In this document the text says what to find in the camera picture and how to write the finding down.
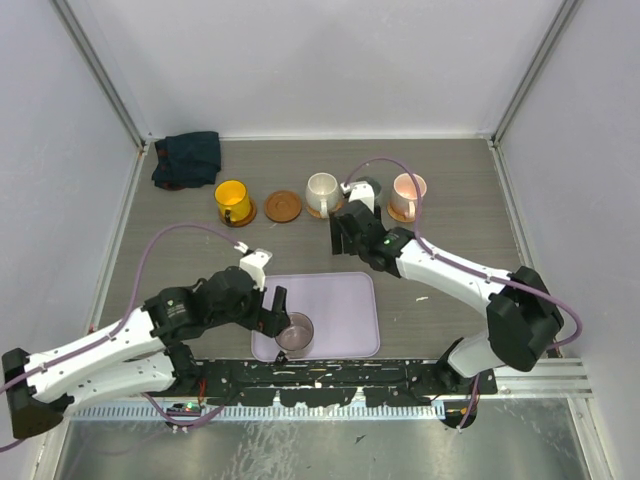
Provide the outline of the woven rattan coaster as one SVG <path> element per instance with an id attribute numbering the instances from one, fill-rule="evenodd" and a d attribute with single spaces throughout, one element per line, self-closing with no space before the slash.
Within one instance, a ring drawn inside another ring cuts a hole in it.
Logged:
<path id="1" fill-rule="evenodd" d="M 317 211 L 317 210 L 314 210 L 314 209 L 313 209 L 311 206 L 309 206 L 308 204 L 306 204 L 306 205 L 305 205 L 305 208 L 306 208 L 306 211 L 307 211 L 307 212 L 308 212 L 312 217 L 317 218 L 317 219 L 324 220 L 324 219 L 328 219 L 328 218 L 329 218 L 329 217 L 328 217 L 328 215 L 329 215 L 329 214 L 337 212 L 340 208 L 342 208 L 342 206 L 343 206 L 343 205 L 344 205 L 344 200 L 339 201 L 339 202 L 338 202 L 338 204 L 335 206 L 335 208 L 334 208 L 333 210 L 329 211 L 329 213 L 328 213 L 326 216 L 324 216 L 324 217 L 321 215 L 321 212 L 319 212 L 319 211 Z"/>
<path id="2" fill-rule="evenodd" d="M 387 212 L 394 220 L 401 223 L 413 223 L 420 218 L 420 212 L 413 205 L 410 205 L 406 211 L 396 211 L 391 204 L 388 204 Z"/>

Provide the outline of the lilac mug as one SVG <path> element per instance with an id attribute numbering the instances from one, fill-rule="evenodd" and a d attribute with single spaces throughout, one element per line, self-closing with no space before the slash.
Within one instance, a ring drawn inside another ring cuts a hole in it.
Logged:
<path id="1" fill-rule="evenodd" d="M 314 342 L 313 322 L 299 312 L 290 313 L 289 320 L 290 324 L 275 337 L 276 345 L 288 360 L 304 359 Z"/>

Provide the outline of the white speckled mug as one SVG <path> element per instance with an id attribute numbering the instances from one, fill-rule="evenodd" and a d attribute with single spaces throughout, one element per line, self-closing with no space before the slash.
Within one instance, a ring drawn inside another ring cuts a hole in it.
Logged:
<path id="1" fill-rule="evenodd" d="M 313 174 L 307 181 L 305 191 L 306 204 L 326 216 L 339 201 L 343 200 L 337 179 L 326 172 Z"/>

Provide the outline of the pink mug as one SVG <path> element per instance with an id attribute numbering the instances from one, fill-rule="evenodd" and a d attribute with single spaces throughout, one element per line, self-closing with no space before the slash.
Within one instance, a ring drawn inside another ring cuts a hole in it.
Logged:
<path id="1" fill-rule="evenodd" d="M 418 199 L 423 199 L 426 191 L 426 182 L 420 175 L 400 174 L 393 181 L 388 204 L 396 211 L 406 211 L 410 205 L 417 208 Z"/>

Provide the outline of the yellow mug black outside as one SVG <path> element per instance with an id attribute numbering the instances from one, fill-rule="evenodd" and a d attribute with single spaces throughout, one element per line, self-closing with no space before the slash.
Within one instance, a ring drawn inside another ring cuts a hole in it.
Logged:
<path id="1" fill-rule="evenodd" d="M 214 192 L 218 212 L 230 212 L 232 221 L 244 219 L 250 210 L 250 197 L 247 187 L 238 180 L 222 182 Z"/>

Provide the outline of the grey green mug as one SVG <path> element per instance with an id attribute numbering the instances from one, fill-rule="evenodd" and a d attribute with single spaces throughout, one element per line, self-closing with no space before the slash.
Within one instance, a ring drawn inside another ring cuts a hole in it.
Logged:
<path id="1" fill-rule="evenodd" d="M 363 176 L 360 178 L 360 180 L 365 181 L 367 184 L 369 184 L 372 187 L 373 193 L 374 193 L 374 204 L 379 205 L 381 192 L 382 192 L 382 186 L 380 182 L 377 179 L 370 176 Z"/>

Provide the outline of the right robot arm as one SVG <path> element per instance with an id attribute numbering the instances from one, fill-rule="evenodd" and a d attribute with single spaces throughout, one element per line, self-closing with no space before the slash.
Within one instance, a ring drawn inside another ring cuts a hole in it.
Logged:
<path id="1" fill-rule="evenodd" d="M 441 252 L 408 229 L 385 228 L 361 200 L 332 213 L 329 224 L 333 254 L 356 255 L 375 271 L 433 287 L 483 316 L 485 329 L 456 340 L 436 363 L 434 376 L 449 393 L 462 393 L 476 375 L 500 366 L 531 371 L 564 325 L 529 267 L 492 270 Z"/>

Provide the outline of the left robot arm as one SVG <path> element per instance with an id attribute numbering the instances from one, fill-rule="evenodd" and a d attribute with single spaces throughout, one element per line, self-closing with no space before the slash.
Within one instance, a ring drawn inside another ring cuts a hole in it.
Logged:
<path id="1" fill-rule="evenodd" d="M 103 399 L 138 393 L 194 393 L 204 378 L 187 341 L 236 324 L 275 338 L 290 324 L 287 290 L 266 290 L 249 273 L 229 267 L 192 286 L 170 287 L 113 326 L 48 352 L 15 348 L 2 369 L 12 434 L 26 440 Z"/>

